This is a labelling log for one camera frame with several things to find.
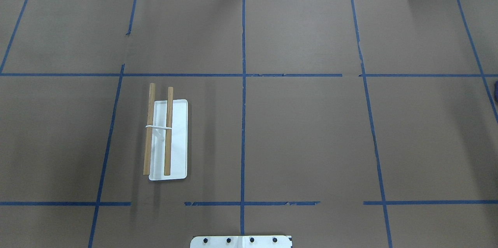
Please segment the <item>purple towel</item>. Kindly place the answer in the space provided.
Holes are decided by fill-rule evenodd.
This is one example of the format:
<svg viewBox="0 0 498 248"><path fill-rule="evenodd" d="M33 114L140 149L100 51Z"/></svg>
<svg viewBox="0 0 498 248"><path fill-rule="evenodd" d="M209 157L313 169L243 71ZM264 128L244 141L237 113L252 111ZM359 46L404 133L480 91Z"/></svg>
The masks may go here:
<svg viewBox="0 0 498 248"><path fill-rule="evenodd" d="M498 81L496 81L493 85L493 98L497 103L498 102Z"/></svg>

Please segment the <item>white towel rack base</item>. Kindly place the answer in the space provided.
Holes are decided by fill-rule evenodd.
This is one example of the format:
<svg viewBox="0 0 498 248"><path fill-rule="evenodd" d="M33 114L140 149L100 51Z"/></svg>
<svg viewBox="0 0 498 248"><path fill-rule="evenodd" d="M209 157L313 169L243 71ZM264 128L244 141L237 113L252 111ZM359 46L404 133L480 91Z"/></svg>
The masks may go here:
<svg viewBox="0 0 498 248"><path fill-rule="evenodd" d="M173 100L172 126L167 126L167 101L155 101L152 129L150 181L179 180L188 175L188 101ZM171 131L170 174L164 174L166 134Z"/></svg>

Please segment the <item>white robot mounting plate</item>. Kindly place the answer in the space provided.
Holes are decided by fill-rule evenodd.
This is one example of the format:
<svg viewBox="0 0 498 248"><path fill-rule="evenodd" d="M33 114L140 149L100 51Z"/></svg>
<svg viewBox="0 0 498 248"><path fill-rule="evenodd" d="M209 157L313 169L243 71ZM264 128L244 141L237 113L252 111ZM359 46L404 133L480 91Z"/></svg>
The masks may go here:
<svg viewBox="0 0 498 248"><path fill-rule="evenodd" d="M292 237L285 235L199 236L191 248L292 248Z"/></svg>

